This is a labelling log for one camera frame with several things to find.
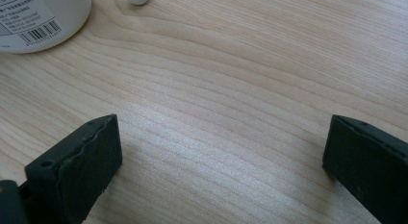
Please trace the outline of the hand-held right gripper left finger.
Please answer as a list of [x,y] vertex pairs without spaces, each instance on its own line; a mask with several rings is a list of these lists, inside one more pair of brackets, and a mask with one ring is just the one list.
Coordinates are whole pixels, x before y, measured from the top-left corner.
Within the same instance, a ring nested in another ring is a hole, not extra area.
[[122,165],[117,116],[95,118],[25,166],[30,224],[82,224]]

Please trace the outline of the white labelled bottle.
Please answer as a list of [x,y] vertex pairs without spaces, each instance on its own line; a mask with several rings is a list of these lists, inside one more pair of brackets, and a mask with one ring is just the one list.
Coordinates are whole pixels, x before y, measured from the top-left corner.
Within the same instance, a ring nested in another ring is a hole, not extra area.
[[72,37],[87,21],[91,0],[0,0],[0,52],[24,54]]

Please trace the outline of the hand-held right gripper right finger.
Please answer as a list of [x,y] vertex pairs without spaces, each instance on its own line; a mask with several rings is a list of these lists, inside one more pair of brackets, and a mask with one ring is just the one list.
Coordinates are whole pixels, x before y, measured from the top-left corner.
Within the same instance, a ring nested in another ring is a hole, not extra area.
[[322,168],[382,224],[408,224],[408,143],[333,115]]

